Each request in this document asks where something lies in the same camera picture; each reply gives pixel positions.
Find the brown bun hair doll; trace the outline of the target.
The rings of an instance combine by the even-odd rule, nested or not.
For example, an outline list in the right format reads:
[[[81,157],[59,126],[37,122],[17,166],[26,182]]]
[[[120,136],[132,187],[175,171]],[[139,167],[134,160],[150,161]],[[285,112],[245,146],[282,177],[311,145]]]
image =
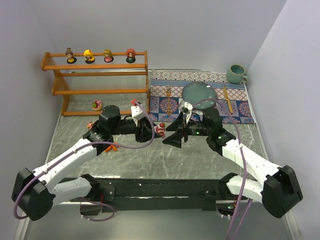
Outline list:
[[[71,65],[71,64],[74,64],[74,63],[77,62],[77,58],[74,57],[74,53],[72,52],[72,50],[71,50],[70,47],[68,47],[68,48],[66,49],[65,55],[66,55],[66,57],[67,57],[66,62],[67,62],[68,64]]]

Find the pink bear strawberry toy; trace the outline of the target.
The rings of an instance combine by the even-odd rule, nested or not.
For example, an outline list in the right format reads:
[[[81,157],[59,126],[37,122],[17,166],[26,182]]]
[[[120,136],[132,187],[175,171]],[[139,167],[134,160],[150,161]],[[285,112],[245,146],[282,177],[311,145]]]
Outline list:
[[[102,107],[103,107],[103,104],[102,104],[101,100],[96,99],[92,102],[92,109],[94,111],[100,111],[102,109]]]

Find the strawberry cake slice toy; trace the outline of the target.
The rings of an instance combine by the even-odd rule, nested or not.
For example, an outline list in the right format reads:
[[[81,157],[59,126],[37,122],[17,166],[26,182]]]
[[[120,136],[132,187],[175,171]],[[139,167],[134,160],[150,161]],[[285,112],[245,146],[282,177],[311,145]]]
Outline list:
[[[160,122],[158,123],[155,127],[154,127],[155,132],[160,135],[162,138],[165,137],[166,135],[166,125],[164,122]]]

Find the blonde hair pink doll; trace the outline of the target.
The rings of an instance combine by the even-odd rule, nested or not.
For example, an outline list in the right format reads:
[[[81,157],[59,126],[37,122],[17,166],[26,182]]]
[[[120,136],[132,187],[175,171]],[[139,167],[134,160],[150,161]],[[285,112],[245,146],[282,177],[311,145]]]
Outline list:
[[[114,55],[110,49],[105,49],[103,51],[104,62],[111,63],[114,60]]]

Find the pink bear flower toy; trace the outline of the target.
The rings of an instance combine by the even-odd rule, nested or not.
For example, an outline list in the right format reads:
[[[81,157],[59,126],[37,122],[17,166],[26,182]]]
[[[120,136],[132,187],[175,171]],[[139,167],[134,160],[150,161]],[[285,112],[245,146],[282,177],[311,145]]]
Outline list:
[[[93,127],[93,122],[91,121],[91,122],[89,122],[87,125],[86,125],[86,127],[88,128],[88,129],[91,129],[92,127]]]

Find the red hair doll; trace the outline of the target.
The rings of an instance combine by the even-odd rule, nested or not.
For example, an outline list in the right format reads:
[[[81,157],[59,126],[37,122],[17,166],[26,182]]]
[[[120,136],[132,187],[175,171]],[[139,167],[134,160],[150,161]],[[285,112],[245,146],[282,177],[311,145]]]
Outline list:
[[[136,61],[136,51],[133,48],[128,48],[125,54],[127,63],[133,64]]]

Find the yellow hair doll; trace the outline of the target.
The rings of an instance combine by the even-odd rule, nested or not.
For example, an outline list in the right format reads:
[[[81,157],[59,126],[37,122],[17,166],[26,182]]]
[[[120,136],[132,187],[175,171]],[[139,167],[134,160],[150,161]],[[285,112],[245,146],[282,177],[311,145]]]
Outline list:
[[[90,49],[87,49],[84,51],[83,53],[84,57],[85,57],[85,62],[87,64],[92,64],[95,62],[95,57],[94,57],[94,54],[93,52],[90,50]]]

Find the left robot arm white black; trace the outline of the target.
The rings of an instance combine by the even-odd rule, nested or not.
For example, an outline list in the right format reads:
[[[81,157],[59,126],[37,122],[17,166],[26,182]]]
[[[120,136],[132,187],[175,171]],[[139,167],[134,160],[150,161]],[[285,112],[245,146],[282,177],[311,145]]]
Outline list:
[[[16,176],[12,200],[16,219],[30,218],[37,221],[52,207],[77,199],[92,204],[103,204],[103,190],[91,175],[74,180],[62,180],[74,168],[100,155],[110,146],[117,146],[113,136],[121,131],[120,110],[116,105],[106,106],[99,119],[70,149],[54,160],[35,168],[22,169]]]

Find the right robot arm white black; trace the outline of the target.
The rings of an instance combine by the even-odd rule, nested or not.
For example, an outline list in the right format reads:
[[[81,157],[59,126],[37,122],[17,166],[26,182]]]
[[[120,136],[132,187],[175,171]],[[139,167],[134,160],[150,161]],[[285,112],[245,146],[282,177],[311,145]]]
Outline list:
[[[293,168],[272,163],[239,143],[238,138],[223,127],[217,109],[205,109],[201,122],[187,120],[187,115],[180,112],[166,130],[172,135],[166,137],[163,144],[176,148],[181,148],[189,136],[205,136],[211,150],[233,161],[253,177],[250,180],[230,173],[221,179],[223,187],[233,195],[242,193],[244,197],[262,203],[272,216],[281,218],[303,200]]]

